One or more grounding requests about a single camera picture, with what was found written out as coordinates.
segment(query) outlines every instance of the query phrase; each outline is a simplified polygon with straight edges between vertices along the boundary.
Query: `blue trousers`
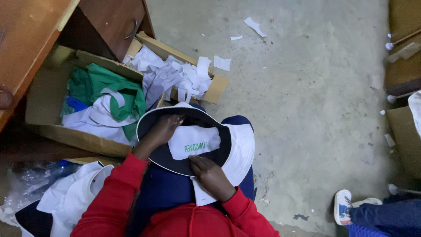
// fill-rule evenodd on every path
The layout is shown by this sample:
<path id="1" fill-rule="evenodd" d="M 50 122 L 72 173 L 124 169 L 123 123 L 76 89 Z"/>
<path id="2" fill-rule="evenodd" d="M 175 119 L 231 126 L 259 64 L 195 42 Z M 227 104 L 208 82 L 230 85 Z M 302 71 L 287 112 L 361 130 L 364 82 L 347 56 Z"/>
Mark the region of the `blue trousers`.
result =
<path id="1" fill-rule="evenodd" d="M 200 105 L 191 104 L 191 106 L 206 112 Z M 221 123 L 249 124 L 251 126 L 250 121 L 240 115 L 226 118 Z M 252 167 L 250 167 L 239 187 L 246 197 L 254 201 Z M 192 202 L 196 201 L 190 177 L 173 173 L 155 163 L 151 163 L 143 177 L 140 194 L 133 209 L 132 220 L 127 227 L 127 236 L 138 237 L 155 213 Z M 224 211 L 219 202 L 210 205 L 222 212 Z"/>
<path id="2" fill-rule="evenodd" d="M 349 215 L 354 224 L 388 236 L 421 236 L 421 199 L 383 205 L 365 203 L 358 208 L 351 208 Z"/>

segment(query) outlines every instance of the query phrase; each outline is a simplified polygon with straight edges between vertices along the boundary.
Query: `plastic bag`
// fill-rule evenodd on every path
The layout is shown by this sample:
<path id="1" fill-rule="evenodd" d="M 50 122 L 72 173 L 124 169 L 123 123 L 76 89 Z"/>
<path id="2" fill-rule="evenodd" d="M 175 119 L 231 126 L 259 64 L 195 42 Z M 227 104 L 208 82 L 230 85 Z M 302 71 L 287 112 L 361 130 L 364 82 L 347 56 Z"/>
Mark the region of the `plastic bag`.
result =
<path id="1" fill-rule="evenodd" d="M 65 160 L 18 164 L 22 165 L 7 170 L 10 190 L 4 198 L 4 204 L 0 206 L 0 221 L 13 226 L 18 226 L 14 218 L 17 211 L 41 199 L 58 179 L 76 172 L 80 166 Z"/>

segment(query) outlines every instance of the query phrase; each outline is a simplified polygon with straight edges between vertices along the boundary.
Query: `drawer handle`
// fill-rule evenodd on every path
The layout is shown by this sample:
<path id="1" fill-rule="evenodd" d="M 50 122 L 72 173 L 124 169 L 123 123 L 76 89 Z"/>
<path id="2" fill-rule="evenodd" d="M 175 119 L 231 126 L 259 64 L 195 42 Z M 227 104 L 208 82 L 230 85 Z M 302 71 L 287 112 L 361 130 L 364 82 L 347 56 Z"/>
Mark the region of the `drawer handle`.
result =
<path id="1" fill-rule="evenodd" d="M 137 30 L 137 20 L 136 18 L 134 19 L 134 29 L 132 31 L 132 33 L 130 33 L 128 36 L 124 37 L 125 40 L 127 40 L 128 38 L 130 38 L 131 36 L 133 36 L 136 33 Z"/>

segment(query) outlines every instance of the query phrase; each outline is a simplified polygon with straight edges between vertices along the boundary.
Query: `hand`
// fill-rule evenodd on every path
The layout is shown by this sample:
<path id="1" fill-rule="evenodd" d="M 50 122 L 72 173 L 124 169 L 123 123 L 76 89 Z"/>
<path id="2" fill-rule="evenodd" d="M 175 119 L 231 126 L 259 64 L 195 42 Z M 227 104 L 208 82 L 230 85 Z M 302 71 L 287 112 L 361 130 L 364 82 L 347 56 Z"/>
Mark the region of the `hand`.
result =
<path id="1" fill-rule="evenodd" d="M 140 160 L 147 160 L 149 155 L 160 145 L 167 143 L 178 126 L 184 121 L 182 115 L 165 115 L 142 138 L 132 153 Z"/>
<path id="2" fill-rule="evenodd" d="M 189 156 L 190 168 L 203 187 L 221 202 L 228 201 L 237 191 L 215 162 L 206 157 Z"/>

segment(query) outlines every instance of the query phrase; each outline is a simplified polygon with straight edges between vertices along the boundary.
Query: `wooden cabinet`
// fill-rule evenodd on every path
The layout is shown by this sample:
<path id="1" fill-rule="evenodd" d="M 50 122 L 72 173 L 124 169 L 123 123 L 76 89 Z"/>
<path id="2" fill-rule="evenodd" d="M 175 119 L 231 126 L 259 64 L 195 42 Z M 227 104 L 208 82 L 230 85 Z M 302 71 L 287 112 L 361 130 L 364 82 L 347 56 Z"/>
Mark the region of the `wooden cabinet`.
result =
<path id="1" fill-rule="evenodd" d="M 139 31 L 155 38 L 143 0 L 81 0 L 57 42 L 121 62 Z"/>

